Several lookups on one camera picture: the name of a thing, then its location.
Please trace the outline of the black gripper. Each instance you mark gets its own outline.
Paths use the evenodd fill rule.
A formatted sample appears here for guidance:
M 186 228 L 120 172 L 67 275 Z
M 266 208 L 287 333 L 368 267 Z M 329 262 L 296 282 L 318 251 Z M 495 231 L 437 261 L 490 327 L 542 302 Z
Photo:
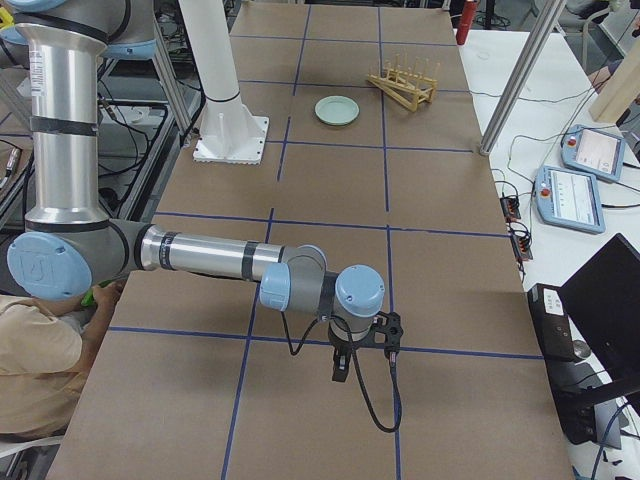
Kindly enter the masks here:
M 363 331 L 349 333 L 347 327 L 349 324 L 341 319 L 332 319 L 329 321 L 328 338 L 335 347 L 333 351 L 333 371 L 332 380 L 334 382 L 345 382 L 349 375 L 350 365 L 350 349 L 352 345 L 358 349 L 366 345 L 373 335 L 373 331 L 368 328 Z

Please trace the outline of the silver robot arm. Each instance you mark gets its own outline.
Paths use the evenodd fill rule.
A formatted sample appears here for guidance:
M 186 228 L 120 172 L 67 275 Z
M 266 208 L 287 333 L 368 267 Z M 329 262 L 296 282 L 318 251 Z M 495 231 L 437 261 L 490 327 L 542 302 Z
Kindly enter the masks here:
M 100 57 L 150 59 L 149 1 L 14 1 L 13 37 L 28 47 L 36 202 L 9 247 L 14 280 L 31 295 L 63 300 L 133 270 L 185 271 L 255 282 L 261 303 L 326 323 L 333 377 L 357 370 L 357 350 L 380 347 L 394 361 L 402 330 L 382 310 L 384 283 L 365 265 L 328 270 L 323 253 L 179 232 L 111 218 L 98 195 Z

